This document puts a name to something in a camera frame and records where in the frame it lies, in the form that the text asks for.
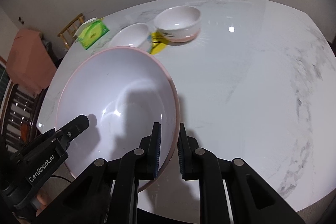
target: white marble tabletop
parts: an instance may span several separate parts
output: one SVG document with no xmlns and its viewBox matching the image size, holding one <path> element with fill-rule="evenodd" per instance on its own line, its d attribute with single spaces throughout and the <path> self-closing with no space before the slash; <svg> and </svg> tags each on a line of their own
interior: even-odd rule
<svg viewBox="0 0 336 224">
<path fill-rule="evenodd" d="M 218 158 L 243 158 L 296 211 L 330 193 L 336 58 L 308 15 L 267 0 L 157 0 L 106 16 L 110 31 L 88 50 L 72 45 L 58 68 L 38 118 L 41 132 L 55 127 L 60 94 L 81 63 L 128 25 L 154 31 L 154 17 L 177 5 L 200 9 L 201 33 L 155 57 L 176 85 L 188 134 Z M 177 153 L 138 206 L 199 222 L 198 182 L 181 179 Z"/>
</svg>

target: ceramic bowl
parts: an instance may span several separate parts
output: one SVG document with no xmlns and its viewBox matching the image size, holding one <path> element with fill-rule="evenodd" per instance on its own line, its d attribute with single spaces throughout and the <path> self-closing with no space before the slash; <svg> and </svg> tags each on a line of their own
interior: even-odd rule
<svg viewBox="0 0 336 224">
<path fill-rule="evenodd" d="M 108 47 L 131 46 L 149 52 L 152 49 L 151 32 L 144 23 L 137 23 L 122 29 L 110 41 Z"/>
<path fill-rule="evenodd" d="M 167 70 L 152 55 L 134 47 L 113 47 L 81 64 L 61 94 L 56 130 L 80 114 L 89 128 L 67 150 L 66 166 L 77 177 L 98 158 L 121 158 L 139 147 L 161 123 L 159 174 L 171 159 L 180 126 L 179 100 Z M 148 185 L 140 181 L 143 190 Z"/>
<path fill-rule="evenodd" d="M 176 6 L 158 14 L 154 25 L 167 40 L 187 42 L 201 30 L 201 12 L 192 6 Z"/>
</svg>

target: tissue box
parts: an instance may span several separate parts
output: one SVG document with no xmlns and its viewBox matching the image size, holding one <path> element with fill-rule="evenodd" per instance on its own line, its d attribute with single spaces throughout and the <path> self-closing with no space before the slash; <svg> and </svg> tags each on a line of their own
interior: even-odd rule
<svg viewBox="0 0 336 224">
<path fill-rule="evenodd" d="M 105 26 L 105 24 L 101 20 L 97 20 L 82 31 L 82 33 L 78 36 L 77 41 L 79 41 L 84 49 L 87 50 L 108 31 L 109 29 Z"/>
</svg>

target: bowl rim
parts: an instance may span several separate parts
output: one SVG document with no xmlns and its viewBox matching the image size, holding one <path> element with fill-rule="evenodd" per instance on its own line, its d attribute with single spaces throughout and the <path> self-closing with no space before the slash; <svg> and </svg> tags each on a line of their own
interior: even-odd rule
<svg viewBox="0 0 336 224">
<path fill-rule="evenodd" d="M 143 42 L 145 42 L 146 39 L 148 38 L 148 36 L 151 34 L 151 30 L 149 29 L 148 25 L 145 24 L 145 23 L 135 23 L 135 24 L 131 24 L 131 25 L 129 25 L 129 26 L 123 28 L 123 29 L 120 30 L 119 32 L 117 32 L 117 33 L 112 37 L 112 39 L 108 42 L 108 47 L 110 47 L 110 48 L 112 48 L 112 47 L 122 47 L 122 46 L 113 46 L 113 45 L 111 45 L 111 44 L 114 42 L 114 40 L 115 40 L 116 38 L 118 38 L 119 35 L 122 34 L 123 31 L 125 31 L 126 29 L 131 28 L 131 27 L 133 27 L 133 26 L 135 26 L 135 25 L 145 25 L 145 26 L 147 27 L 147 34 L 146 34 L 145 40 L 144 40 L 144 41 L 141 41 L 139 44 L 137 44 L 136 47 L 140 46 Z"/>
<path fill-rule="evenodd" d="M 69 80 L 67 81 L 67 83 L 65 84 L 63 90 L 62 90 L 62 93 L 61 93 L 61 96 L 59 97 L 59 101 L 58 101 L 58 105 L 57 105 L 57 111 L 56 111 L 56 119 L 55 119 L 55 128 L 56 128 L 56 122 L 57 122 L 57 118 L 58 118 L 58 114 L 59 114 L 59 103 L 61 101 L 61 98 L 62 98 L 62 95 L 63 95 L 63 92 L 65 90 L 65 88 L 67 87 L 68 83 L 70 82 L 71 78 L 80 70 L 80 68 L 86 63 L 88 62 L 90 59 L 94 58 L 95 56 L 99 55 L 99 54 L 102 54 L 103 52 L 107 52 L 107 51 L 114 51 L 114 50 L 119 50 L 119 49 L 126 49 L 126 50 L 130 50 L 130 51 L 137 51 L 137 52 L 140 52 L 142 54 L 145 54 L 147 55 L 147 57 L 149 57 L 150 59 L 152 59 L 158 66 L 159 68 L 163 71 L 164 75 L 167 77 L 167 80 L 169 82 L 169 85 L 172 89 L 172 92 L 173 92 L 173 97 L 174 97 L 174 101 L 175 101 L 175 112 L 176 112 L 176 124 L 175 124 L 175 131 L 173 133 L 173 141 L 172 141 L 172 144 L 170 146 L 170 149 L 169 149 L 169 152 L 168 152 L 168 155 L 167 157 L 165 158 L 165 161 L 163 162 L 161 168 L 159 169 L 159 172 L 158 172 L 158 175 L 157 175 L 157 178 L 155 180 L 149 180 L 147 181 L 147 183 L 145 185 L 143 185 L 142 187 L 139 188 L 139 192 L 145 190 L 147 187 L 149 187 L 151 184 L 153 184 L 159 177 L 160 175 L 163 173 L 163 171 L 166 169 L 169 161 L 171 160 L 173 154 L 174 154 L 174 151 L 175 151 L 175 147 L 176 147 L 176 144 L 177 144 L 177 140 L 179 138 L 179 132 L 180 132 L 180 105 L 179 105 L 179 97 L 177 95 L 177 90 L 176 90 L 176 87 L 174 85 L 174 82 L 173 82 L 173 79 L 171 78 L 169 72 L 167 71 L 167 69 L 154 57 L 152 56 L 151 54 L 139 49 L 139 48 L 136 48 L 136 47 L 129 47 L 129 46 L 116 46 L 116 47 L 111 47 L 111 48 L 107 48 L 107 49 L 104 49 L 100 52 L 97 52 L 96 54 L 90 56 L 88 59 L 86 59 L 82 64 L 80 64 L 78 66 L 78 68 L 73 72 L 73 74 L 70 76 Z M 68 165 L 66 162 L 64 162 L 65 166 L 67 167 L 67 169 L 69 170 L 70 174 L 76 178 L 76 176 L 70 171 Z"/>
<path fill-rule="evenodd" d="M 183 27 L 183 28 L 179 28 L 179 29 L 163 29 L 163 28 L 159 28 L 159 27 L 158 27 L 158 25 L 157 25 L 157 20 L 158 20 L 158 17 L 159 17 L 159 16 L 161 16 L 164 12 L 166 12 L 166 11 L 168 11 L 168 10 L 170 10 L 170 9 L 180 8 L 180 7 L 191 7 L 191 8 L 196 9 L 197 11 L 199 11 L 199 17 L 198 17 L 198 19 L 195 20 L 192 24 L 189 24 L 189 25 L 187 25 L 187 26 L 185 26 L 185 27 Z M 201 11 L 200 11 L 199 9 L 197 9 L 196 7 L 194 7 L 194 6 L 190 6 L 190 5 L 180 5 L 180 6 L 174 6 L 174 7 L 170 7 L 170 8 L 168 8 L 168 9 L 166 9 L 166 10 L 163 10 L 161 13 L 159 13 L 159 14 L 154 18 L 154 21 L 153 21 L 153 22 L 154 22 L 154 26 L 155 26 L 155 28 L 157 28 L 157 29 L 159 29 L 159 30 L 177 31 L 177 30 L 183 30 L 183 29 L 186 29 L 186 28 L 190 28 L 190 27 L 196 25 L 196 24 L 201 20 L 201 17 L 202 17 L 202 13 L 201 13 Z"/>
</svg>

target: pink cloth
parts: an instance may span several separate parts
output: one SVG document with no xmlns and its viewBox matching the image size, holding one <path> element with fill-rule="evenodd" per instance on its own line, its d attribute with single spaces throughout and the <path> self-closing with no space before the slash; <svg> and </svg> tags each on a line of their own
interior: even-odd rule
<svg viewBox="0 0 336 224">
<path fill-rule="evenodd" d="M 10 50 L 6 70 L 14 84 L 19 84 L 35 96 L 46 89 L 56 67 L 40 38 L 40 32 L 21 29 Z"/>
</svg>

